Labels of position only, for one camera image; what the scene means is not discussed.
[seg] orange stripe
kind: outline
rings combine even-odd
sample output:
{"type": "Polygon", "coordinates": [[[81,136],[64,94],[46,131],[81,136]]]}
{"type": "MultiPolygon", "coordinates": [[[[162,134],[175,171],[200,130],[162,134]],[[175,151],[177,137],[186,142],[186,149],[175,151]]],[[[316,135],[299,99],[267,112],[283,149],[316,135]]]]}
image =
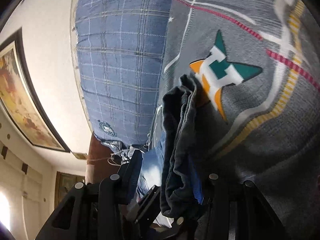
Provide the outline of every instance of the orange stripe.
{"type": "Polygon", "coordinates": [[[219,113],[221,114],[223,120],[225,120],[225,122],[227,121],[227,118],[226,118],[226,115],[224,114],[224,111],[222,109],[222,104],[221,104],[221,92],[222,92],[222,89],[220,88],[216,94],[214,95],[214,101],[216,102],[217,104],[217,108],[218,108],[218,111],[219,113]]]}
{"type": "Polygon", "coordinates": [[[195,73],[199,73],[200,72],[200,66],[201,66],[202,62],[204,62],[203,59],[198,60],[198,61],[193,62],[193,63],[190,64],[190,67],[193,69],[193,71],[195,73]]]}

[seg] yellow stitched stripe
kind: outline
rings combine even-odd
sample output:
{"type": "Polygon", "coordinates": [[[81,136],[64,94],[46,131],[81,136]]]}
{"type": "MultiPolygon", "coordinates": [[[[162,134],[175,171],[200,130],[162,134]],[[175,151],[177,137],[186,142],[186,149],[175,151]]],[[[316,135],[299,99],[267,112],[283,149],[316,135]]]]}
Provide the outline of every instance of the yellow stitched stripe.
{"type": "MultiPolygon", "coordinates": [[[[298,57],[297,54],[302,55],[302,50],[301,50],[301,43],[299,40],[298,32],[300,29],[300,16],[303,13],[304,9],[304,4],[301,2],[301,0],[297,1],[297,4],[294,8],[294,10],[291,12],[289,16],[289,26],[290,30],[293,34],[294,37],[294,43],[295,43],[295,49],[297,50],[297,53],[294,55],[293,59],[295,63],[298,66],[301,66],[302,60],[298,57]]],[[[281,112],[284,110],[286,107],[288,100],[291,97],[291,94],[294,90],[294,87],[297,83],[298,80],[298,73],[291,69],[289,72],[288,80],[286,85],[284,86],[284,90],[282,91],[280,98],[276,105],[274,106],[273,110],[270,111],[268,114],[263,114],[260,116],[257,116],[256,118],[252,119],[245,127],[244,129],[240,132],[240,134],[233,139],[233,141],[227,145],[224,149],[222,149],[215,157],[215,159],[219,159],[222,156],[228,154],[230,151],[232,151],[235,147],[237,147],[243,140],[246,139],[246,137],[250,134],[251,131],[253,131],[255,128],[263,124],[269,119],[275,118],[281,114],[281,112]]]]}
{"type": "Polygon", "coordinates": [[[289,16],[292,20],[296,21],[297,23],[300,23],[300,20],[296,18],[293,14],[290,14],[289,16]]]}

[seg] white wall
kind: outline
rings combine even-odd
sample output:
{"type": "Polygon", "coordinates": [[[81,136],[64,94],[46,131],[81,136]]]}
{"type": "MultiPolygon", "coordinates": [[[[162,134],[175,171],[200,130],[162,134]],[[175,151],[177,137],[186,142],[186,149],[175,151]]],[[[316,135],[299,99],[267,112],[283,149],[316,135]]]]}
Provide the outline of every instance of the white wall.
{"type": "MultiPolygon", "coordinates": [[[[38,98],[51,123],[73,152],[88,153],[91,132],[73,72],[70,48],[71,0],[24,0],[0,33],[0,43],[22,26],[29,73],[38,98]]],[[[44,151],[44,158],[83,171],[85,161],[72,154],[44,151]]]]}
{"type": "Polygon", "coordinates": [[[2,125],[0,141],[20,160],[42,174],[41,199],[45,198],[46,201],[41,201],[40,207],[41,220],[44,223],[53,211],[52,207],[54,207],[54,182],[52,178],[55,177],[55,174],[53,166],[22,139],[15,128],[6,120],[2,111],[0,111],[0,122],[2,125]]]}

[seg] metal screw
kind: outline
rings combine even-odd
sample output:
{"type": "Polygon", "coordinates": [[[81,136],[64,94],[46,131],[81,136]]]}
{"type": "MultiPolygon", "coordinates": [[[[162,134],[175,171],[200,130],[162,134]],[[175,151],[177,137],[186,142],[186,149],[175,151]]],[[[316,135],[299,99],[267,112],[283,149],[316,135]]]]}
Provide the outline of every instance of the metal screw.
{"type": "Polygon", "coordinates": [[[247,180],[244,184],[245,184],[247,187],[254,187],[254,183],[253,183],[251,180],[247,180]]]}
{"type": "Polygon", "coordinates": [[[218,176],[217,174],[215,174],[215,173],[211,173],[211,174],[209,175],[209,179],[216,180],[216,179],[218,179],[218,178],[219,178],[219,176],[218,176]]]}
{"type": "Polygon", "coordinates": [[[111,176],[110,176],[110,179],[111,180],[117,180],[117,179],[119,179],[120,178],[120,176],[118,175],[118,174],[112,174],[111,176]]]}
{"type": "Polygon", "coordinates": [[[75,184],[75,188],[76,189],[81,189],[83,187],[83,183],[82,182],[77,182],[76,184],[75,184]]]}
{"type": "Polygon", "coordinates": [[[177,220],[177,225],[181,225],[184,221],[184,218],[183,217],[179,217],[178,220],[177,220]]]}

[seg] dark gray cloth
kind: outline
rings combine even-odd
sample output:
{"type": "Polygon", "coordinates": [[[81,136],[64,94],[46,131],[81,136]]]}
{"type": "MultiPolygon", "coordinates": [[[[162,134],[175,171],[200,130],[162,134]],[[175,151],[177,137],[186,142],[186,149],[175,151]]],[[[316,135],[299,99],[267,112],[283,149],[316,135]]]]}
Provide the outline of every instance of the dark gray cloth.
{"type": "Polygon", "coordinates": [[[170,19],[158,106],[183,74],[205,85],[211,103],[196,109],[191,153],[199,176],[254,181],[291,238],[308,239],[320,228],[319,26],[301,0],[173,0],[170,19]],[[238,64],[262,72],[239,78],[238,64]]]}
{"type": "Polygon", "coordinates": [[[197,85],[193,77],[180,77],[180,86],[163,97],[166,133],[160,207],[164,216],[198,219],[201,205],[194,197],[189,153],[195,149],[197,85]]]}

